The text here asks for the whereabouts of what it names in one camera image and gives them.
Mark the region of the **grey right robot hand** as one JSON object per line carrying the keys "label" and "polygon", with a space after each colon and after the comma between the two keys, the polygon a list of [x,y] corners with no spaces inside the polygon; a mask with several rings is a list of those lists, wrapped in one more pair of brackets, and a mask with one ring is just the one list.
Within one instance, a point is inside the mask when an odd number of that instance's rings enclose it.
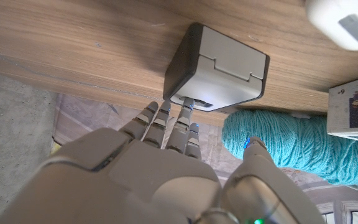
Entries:
{"label": "grey right robot hand", "polygon": [[245,144],[221,184],[201,160],[194,101],[168,140],[169,102],[151,102],[119,130],[62,146],[25,184],[0,223],[322,223],[314,203],[274,163],[264,142]]}

